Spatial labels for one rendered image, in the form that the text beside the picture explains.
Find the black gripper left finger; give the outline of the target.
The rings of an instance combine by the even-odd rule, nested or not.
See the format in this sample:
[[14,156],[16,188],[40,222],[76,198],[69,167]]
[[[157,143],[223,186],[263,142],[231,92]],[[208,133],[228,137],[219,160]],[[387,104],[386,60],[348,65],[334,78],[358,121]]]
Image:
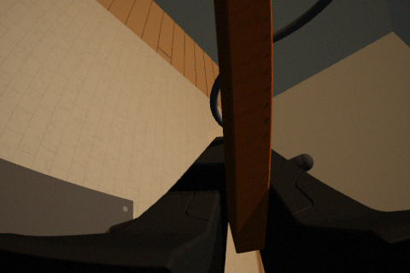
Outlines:
[[119,232],[1,233],[0,273],[225,273],[227,241],[225,144],[217,136]]

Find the orange handle with grey loop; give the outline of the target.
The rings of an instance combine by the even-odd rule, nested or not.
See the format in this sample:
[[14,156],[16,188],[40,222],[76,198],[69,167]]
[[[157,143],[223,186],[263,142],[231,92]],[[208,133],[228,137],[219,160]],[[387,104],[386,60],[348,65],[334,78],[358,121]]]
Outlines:
[[272,142],[271,0],[214,0],[226,212],[236,253],[266,248]]

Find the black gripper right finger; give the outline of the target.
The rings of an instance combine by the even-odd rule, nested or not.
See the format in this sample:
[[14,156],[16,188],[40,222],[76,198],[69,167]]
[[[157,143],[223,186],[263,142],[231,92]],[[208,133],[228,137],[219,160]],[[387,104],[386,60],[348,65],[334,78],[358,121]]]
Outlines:
[[271,148],[266,273],[410,273],[410,211],[382,212]]

